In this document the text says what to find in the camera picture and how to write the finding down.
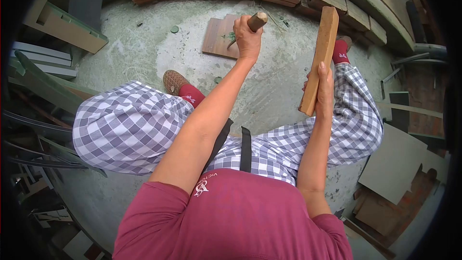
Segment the wooden handle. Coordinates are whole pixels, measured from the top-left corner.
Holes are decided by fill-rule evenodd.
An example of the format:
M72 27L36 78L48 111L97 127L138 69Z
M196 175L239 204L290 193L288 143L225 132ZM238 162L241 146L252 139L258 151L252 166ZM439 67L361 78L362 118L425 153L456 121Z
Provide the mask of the wooden handle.
M253 32L257 32L259 28L268 22L268 16L264 12L258 11L247 21L248 26Z

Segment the chisel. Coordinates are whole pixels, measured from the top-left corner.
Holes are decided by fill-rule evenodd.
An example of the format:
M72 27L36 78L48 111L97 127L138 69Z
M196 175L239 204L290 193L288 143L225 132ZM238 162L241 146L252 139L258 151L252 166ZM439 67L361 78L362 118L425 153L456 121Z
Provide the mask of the chisel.
M266 15L266 13L258 11L256 14L252 15L249 21L247 21L247 24L253 32L257 32L257 30L263 25L265 25L267 22L268 16ZM229 43L227 49L229 49L230 46L235 42L236 39Z

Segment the concrete floor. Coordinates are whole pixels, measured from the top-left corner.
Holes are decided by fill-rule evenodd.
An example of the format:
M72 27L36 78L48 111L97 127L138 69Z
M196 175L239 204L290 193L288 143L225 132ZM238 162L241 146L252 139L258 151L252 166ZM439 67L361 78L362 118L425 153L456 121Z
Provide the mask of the concrete floor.
M75 52L75 82L104 91L136 79L165 91L163 73L174 69L207 95L215 86L214 78L224 77L235 62L202 54L209 19L262 10L284 30L280 31L272 20L265 26L258 62L245 80L230 116L234 120L231 131L244 125L257 135L303 120L305 116L297 107L314 55L319 22L280 5L259 4L251 0L169 0L143 7L128 0L112 3L103 8L101 17L101 29L109 43L95 55ZM286 27L280 17L290 26ZM180 28L176 34L170 32L174 25ZM381 101L379 81L391 73L391 55L376 46L368 50L353 46L348 57L366 79L374 99ZM393 79L385 88L397 91L401 87ZM381 116L390 118L391 111L381 110ZM333 212L352 201L364 164L361 161L327 171L326 198ZM106 179L90 170L64 170L64 183L55 184L82 226L112 252L118 224L147 176L107 174Z

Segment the black strap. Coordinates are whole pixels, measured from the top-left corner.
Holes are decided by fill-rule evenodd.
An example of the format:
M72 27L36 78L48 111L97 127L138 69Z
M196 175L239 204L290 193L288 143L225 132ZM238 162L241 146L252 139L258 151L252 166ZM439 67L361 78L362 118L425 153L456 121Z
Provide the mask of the black strap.
M250 173L252 168L252 148L251 141L252 137L250 135L250 130L242 128L242 145L241 145L241 165L239 167L240 171Z
M231 129L231 125L234 122L228 118L226 121L225 125L223 126L223 129L220 131L220 134L218 134L217 139L215 140L215 144L213 145L212 153L210 154L210 158L208 159L207 163L205 164L204 170L202 170L202 174L205 172L205 169L210 165L210 162L215 158L215 156L218 154L218 151L223 147L223 144L226 141L226 138L228 137Z

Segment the red sock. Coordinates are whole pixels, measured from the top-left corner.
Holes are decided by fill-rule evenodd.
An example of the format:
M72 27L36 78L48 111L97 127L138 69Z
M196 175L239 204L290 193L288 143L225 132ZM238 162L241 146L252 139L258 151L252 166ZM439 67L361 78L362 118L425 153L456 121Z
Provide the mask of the red sock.
M335 41L334 54L332 55L332 60L334 61L335 65L340 62L350 63L347 57L347 48L348 45L343 40L339 39Z
M205 99L205 95L190 84L183 84L178 92L178 96L181 96L184 100L189 101L194 108L199 106L200 102Z

